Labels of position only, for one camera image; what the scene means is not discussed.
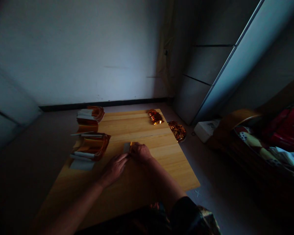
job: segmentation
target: clothing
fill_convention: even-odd
[[[168,218],[163,204],[155,203],[77,232],[84,234],[221,234],[214,215],[189,197],[179,199]]]

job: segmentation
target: hand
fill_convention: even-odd
[[[150,158],[153,158],[150,154],[149,148],[146,145],[140,144],[138,142],[132,146],[131,155],[141,163],[145,163]]]
[[[124,153],[113,157],[102,170],[97,183],[106,188],[117,181],[124,171],[125,163],[129,160],[128,156],[129,153]]]

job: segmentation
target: white box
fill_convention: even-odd
[[[220,120],[212,120],[205,122],[198,122],[194,128],[194,132],[203,143],[213,135],[213,131],[218,127]]]

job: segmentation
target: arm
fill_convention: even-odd
[[[128,153],[117,155],[105,166],[99,180],[92,183],[59,217],[40,234],[74,234],[102,191],[121,176]]]
[[[132,146],[131,155],[144,166],[148,176],[155,185],[159,196],[170,213],[175,203],[186,193],[166,170],[152,157],[146,145],[136,143]]]

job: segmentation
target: stack of paper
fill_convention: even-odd
[[[74,159],[70,168],[91,170],[95,162],[103,157],[111,137],[98,133],[98,124],[104,115],[104,109],[99,106],[88,106],[77,112],[78,130],[72,135],[78,135],[79,139],[70,155]]]
[[[294,166],[294,152],[288,152],[279,147],[270,147],[270,151],[281,162]]]
[[[105,112],[103,107],[88,106],[87,109],[81,109],[77,112],[77,120],[79,119],[95,120],[98,123],[100,123],[104,115],[105,115]]]
[[[78,130],[72,135],[81,135],[88,132],[98,132],[98,124],[105,115],[103,107],[88,106],[77,112]]]

